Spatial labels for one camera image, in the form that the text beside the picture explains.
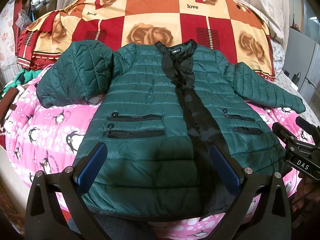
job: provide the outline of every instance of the floor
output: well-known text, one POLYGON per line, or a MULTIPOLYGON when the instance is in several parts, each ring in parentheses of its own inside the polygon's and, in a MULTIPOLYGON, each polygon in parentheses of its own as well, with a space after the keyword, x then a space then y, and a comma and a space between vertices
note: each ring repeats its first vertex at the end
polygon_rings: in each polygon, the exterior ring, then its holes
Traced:
POLYGON ((22 182, 13 170, 7 152, 0 146, 0 184, 11 200, 16 212, 24 215, 29 196, 29 187, 22 182))

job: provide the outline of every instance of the hand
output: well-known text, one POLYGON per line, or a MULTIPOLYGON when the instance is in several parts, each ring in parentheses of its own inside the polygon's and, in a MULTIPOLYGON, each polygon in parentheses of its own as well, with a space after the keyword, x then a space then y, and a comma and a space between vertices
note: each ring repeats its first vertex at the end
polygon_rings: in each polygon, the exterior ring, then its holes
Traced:
POLYGON ((320 186, 319 184, 315 184, 315 182, 310 179, 308 176, 303 174, 302 172, 299 173, 299 178, 302 178, 300 183, 297 187, 297 192, 294 196, 292 205, 292 211, 295 212, 297 209, 301 209, 304 205, 304 200, 312 200, 315 203, 319 202, 320 200, 320 186))

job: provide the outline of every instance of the bed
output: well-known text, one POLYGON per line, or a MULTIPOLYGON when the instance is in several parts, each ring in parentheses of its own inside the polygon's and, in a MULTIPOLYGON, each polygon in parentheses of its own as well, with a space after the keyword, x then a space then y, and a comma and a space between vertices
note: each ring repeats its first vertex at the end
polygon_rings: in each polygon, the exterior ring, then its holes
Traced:
MULTIPOLYGON (((16 109, 5 121, 8 158, 28 187, 36 171, 50 174, 72 165, 90 120, 104 98, 100 95, 89 103, 48 109, 40 105, 35 85, 72 41, 98 40, 116 50, 130 42, 151 45, 160 40, 173 46, 192 38, 201 45, 219 49, 231 63, 245 62, 270 82, 299 95, 281 72, 286 20, 289 21, 286 0, 269 0, 269 9, 264 0, 75 0, 71 4, 67 1, 64 0, 67 6, 64 9, 48 12, 32 23, 18 45, 19 64, 27 70, 42 70, 24 87, 16 109)), ((280 122, 298 139, 312 142, 295 124, 297 114, 291 109, 248 104, 269 127, 280 122)), ((302 116, 320 125, 304 104, 307 111, 302 116)), ((293 194, 299 182, 297 171, 287 174, 284 182, 288 195, 293 194)), ((251 219, 258 199, 253 199, 244 222, 251 219)), ((58 201, 68 211, 62 195, 58 195, 58 201)), ((217 214, 201 222, 190 218, 152 223, 152 226, 160 238, 196 240, 209 234, 222 216, 217 214)))

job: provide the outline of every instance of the jacket label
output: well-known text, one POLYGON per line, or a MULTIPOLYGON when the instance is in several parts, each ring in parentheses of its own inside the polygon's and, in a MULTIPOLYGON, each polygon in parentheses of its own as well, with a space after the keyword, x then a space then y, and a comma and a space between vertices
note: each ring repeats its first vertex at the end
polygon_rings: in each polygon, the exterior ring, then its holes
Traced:
POLYGON ((171 51, 171 53, 172 54, 176 54, 176 53, 179 53, 179 52, 181 52, 182 51, 182 49, 179 47, 179 48, 176 48, 176 49, 174 49, 173 51, 171 51))

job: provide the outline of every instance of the black mechanical device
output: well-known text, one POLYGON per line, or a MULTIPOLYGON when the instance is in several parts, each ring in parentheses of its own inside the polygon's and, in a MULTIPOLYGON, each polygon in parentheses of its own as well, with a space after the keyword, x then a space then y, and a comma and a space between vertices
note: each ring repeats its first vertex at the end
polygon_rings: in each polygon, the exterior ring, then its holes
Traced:
MULTIPOLYGON (((316 146, 298 141, 279 123, 273 125, 273 132, 286 143, 286 162, 318 181, 319 127, 302 118, 297 118, 296 122, 313 136, 316 146)), ((112 240, 81 199, 81 195, 89 191, 106 158, 107 147, 100 142, 75 167, 68 166, 57 174, 36 173, 27 203, 26 240, 112 240), (56 192, 63 194, 81 234, 69 229, 56 192)), ((253 172, 249 167, 242 168, 236 159, 223 151, 219 143, 211 146, 210 158, 228 192, 236 198, 206 240, 290 240, 290 206, 281 174, 275 172, 272 176, 266 176, 253 172), (261 196, 253 218, 250 223, 241 226, 257 194, 261 196)))

